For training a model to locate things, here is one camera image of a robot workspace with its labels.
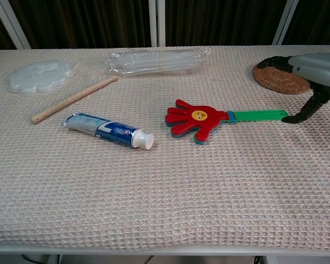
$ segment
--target wooden stick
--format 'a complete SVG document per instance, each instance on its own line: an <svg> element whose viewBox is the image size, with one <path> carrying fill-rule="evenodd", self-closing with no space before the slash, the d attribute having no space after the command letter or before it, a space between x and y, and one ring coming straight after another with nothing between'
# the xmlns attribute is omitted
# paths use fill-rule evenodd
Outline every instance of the wooden stick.
<svg viewBox="0 0 330 264"><path fill-rule="evenodd" d="M110 79L107 79L105 81L101 81L98 84L94 84L93 86L90 86L89 88L80 91L76 93L75 95L72 95L71 97L67 98L66 100L55 104L54 106L50 107L49 109L46 109L44 112L35 115L31 118L31 121L33 124L37 124L40 121L44 120L48 116L51 116L52 114L56 113L57 111L61 110L62 108L74 103L77 100L80 100L81 98L85 97L86 95L91 94L92 92L95 92L99 90L100 88L103 88L104 86L108 85L109 83L112 83L113 81L118 80L119 78L117 76L113 76Z"/></svg>

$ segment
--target white cap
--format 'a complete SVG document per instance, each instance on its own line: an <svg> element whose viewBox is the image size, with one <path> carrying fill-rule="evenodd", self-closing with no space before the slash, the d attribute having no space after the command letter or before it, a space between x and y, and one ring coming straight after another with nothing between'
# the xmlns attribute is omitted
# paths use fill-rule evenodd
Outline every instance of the white cap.
<svg viewBox="0 0 330 264"><path fill-rule="evenodd" d="M141 147L143 149L149 150L154 142L153 134L145 134L142 130L137 129L135 135L133 136L133 147Z"/></svg>

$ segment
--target table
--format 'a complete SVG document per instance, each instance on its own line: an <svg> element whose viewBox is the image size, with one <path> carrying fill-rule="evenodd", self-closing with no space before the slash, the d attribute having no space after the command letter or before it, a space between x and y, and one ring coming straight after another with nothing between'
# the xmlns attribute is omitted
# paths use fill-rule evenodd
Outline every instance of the table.
<svg viewBox="0 0 330 264"><path fill-rule="evenodd" d="M122 50L0 51L1 252L330 255L330 102L299 125L223 125L205 146L191 135L172 138L164 123L178 98L225 111L296 113L311 93L265 89L252 67L330 46L212 47L192 74L120 78L30 123L108 78L106 54ZM30 97L7 91L9 73L51 59L72 64L68 86ZM63 128L76 111L143 128L155 144L132 150Z"/></svg>

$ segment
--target red plastic hand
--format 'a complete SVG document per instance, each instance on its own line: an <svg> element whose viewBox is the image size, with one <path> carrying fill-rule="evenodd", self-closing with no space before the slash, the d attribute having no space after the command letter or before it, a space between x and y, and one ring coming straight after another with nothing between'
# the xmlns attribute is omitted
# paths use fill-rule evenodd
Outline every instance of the red plastic hand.
<svg viewBox="0 0 330 264"><path fill-rule="evenodd" d="M222 120L229 120L226 112L217 111L210 106L192 106L185 101L176 100L176 107L167 109L168 115L165 117L166 124L173 126L173 136L181 136L192 129L199 129L195 134L195 140L204 142Z"/></svg>

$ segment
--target flower-shaped lid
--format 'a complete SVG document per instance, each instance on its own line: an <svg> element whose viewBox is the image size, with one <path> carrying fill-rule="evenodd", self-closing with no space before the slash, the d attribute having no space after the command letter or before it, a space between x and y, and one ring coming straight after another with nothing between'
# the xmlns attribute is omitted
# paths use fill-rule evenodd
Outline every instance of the flower-shaped lid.
<svg viewBox="0 0 330 264"><path fill-rule="evenodd" d="M72 67L67 62L33 63L10 74L8 90L21 95L46 94L68 84L72 75Z"/></svg>

